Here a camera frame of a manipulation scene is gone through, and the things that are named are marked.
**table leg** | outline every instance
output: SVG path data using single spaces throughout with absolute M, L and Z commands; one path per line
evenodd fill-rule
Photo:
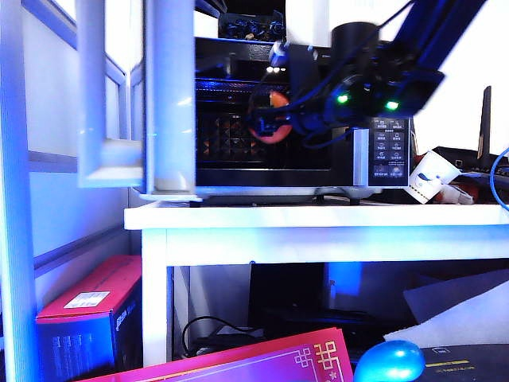
M 166 266 L 166 230 L 142 232 L 143 365 L 171 361 L 172 269 Z

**white cup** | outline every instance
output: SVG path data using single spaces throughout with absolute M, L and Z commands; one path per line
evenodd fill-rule
M 447 185 L 460 173 L 452 163 L 434 151 L 428 151 L 410 175 L 405 191 L 425 204 L 441 190 L 442 185 Z

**blue light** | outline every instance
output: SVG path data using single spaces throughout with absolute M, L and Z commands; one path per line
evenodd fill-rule
M 363 264 L 361 262 L 341 262 L 328 265 L 328 279 L 334 280 L 336 294 L 358 295 L 362 274 Z

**blue egg-shaped object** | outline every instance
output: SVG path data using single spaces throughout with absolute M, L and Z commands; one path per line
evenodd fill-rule
M 409 341 L 387 341 L 361 356 L 354 382 L 409 382 L 424 370 L 422 351 Z

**green led light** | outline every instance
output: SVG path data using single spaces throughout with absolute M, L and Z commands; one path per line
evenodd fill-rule
M 396 102 L 396 101 L 387 101 L 387 103 L 385 104 L 385 108 L 387 110 L 396 110 L 397 108 L 399 107 L 399 102 Z
M 348 97 L 348 94 L 341 94 L 336 99 L 338 103 L 347 103 L 350 97 Z

